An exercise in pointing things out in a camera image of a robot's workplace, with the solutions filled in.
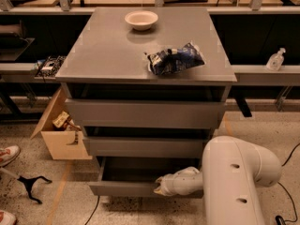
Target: white bowl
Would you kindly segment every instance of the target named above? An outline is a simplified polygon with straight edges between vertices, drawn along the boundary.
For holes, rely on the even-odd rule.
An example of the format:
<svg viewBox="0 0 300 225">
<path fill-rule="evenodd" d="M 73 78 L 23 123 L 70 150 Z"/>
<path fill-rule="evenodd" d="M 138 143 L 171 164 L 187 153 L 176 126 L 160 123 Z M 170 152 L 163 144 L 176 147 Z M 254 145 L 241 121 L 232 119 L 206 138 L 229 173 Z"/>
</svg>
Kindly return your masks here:
<svg viewBox="0 0 300 225">
<path fill-rule="evenodd" d="M 132 11 L 125 17 L 125 21 L 138 31 L 151 28 L 157 20 L 158 15 L 152 11 Z"/>
</svg>

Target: box flap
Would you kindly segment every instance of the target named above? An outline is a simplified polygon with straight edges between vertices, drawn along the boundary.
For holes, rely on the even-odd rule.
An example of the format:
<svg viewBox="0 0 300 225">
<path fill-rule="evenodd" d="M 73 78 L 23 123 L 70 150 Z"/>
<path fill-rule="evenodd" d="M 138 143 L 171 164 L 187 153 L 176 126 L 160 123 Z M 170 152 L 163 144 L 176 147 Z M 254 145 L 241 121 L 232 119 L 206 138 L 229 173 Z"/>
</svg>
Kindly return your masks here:
<svg viewBox="0 0 300 225">
<path fill-rule="evenodd" d="M 46 110 L 39 119 L 37 126 L 32 133 L 30 139 L 33 139 L 37 134 L 45 129 L 53 129 L 52 120 L 64 109 L 66 94 L 62 87 L 59 87 L 53 94 Z"/>
</svg>

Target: sneaker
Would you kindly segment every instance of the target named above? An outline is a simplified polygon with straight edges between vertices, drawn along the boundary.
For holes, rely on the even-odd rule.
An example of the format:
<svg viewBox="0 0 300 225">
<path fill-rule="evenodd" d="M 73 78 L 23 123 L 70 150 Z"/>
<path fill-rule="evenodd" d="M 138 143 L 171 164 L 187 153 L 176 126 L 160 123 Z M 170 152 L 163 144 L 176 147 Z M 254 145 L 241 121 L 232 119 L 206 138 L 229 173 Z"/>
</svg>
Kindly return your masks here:
<svg viewBox="0 0 300 225">
<path fill-rule="evenodd" d="M 17 219 L 13 214 L 0 209 L 0 225 L 14 225 Z"/>
<path fill-rule="evenodd" d="M 9 146 L 7 148 L 0 148 L 0 167 L 6 166 L 11 162 L 14 158 L 16 158 L 20 154 L 20 147 Z"/>
</svg>

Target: drawer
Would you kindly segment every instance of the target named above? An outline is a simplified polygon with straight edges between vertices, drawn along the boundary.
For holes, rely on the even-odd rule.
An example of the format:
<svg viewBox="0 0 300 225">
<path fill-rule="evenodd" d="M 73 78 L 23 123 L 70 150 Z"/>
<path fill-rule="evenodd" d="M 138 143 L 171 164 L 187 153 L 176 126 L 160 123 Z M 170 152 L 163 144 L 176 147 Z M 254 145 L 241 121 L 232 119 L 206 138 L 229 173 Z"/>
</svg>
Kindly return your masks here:
<svg viewBox="0 0 300 225">
<path fill-rule="evenodd" d="M 68 99 L 67 108 L 83 127 L 218 128 L 223 102 L 168 102 Z"/>
<path fill-rule="evenodd" d="M 97 157 L 100 174 L 88 185 L 95 195 L 114 197 L 162 197 L 153 192 L 162 175 L 176 173 L 188 166 L 198 167 L 198 159 Z M 201 198 L 202 191 L 182 198 Z"/>
<path fill-rule="evenodd" d="M 138 158 L 201 158 L 203 140 L 89 137 L 83 140 L 89 155 Z"/>
</svg>

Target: cardboard box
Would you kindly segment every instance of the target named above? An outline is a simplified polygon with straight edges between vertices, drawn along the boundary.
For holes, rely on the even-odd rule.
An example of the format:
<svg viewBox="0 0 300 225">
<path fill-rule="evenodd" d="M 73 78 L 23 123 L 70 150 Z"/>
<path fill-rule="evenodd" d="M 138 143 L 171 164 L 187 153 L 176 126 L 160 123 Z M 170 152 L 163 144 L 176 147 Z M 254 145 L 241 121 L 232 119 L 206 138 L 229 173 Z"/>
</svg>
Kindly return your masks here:
<svg viewBox="0 0 300 225">
<path fill-rule="evenodd" d="M 44 114 L 41 116 L 31 139 L 41 133 L 53 159 L 92 159 L 83 144 L 81 131 L 55 131 L 53 119 L 62 111 L 67 112 L 66 94 L 60 87 L 52 96 Z"/>
</svg>

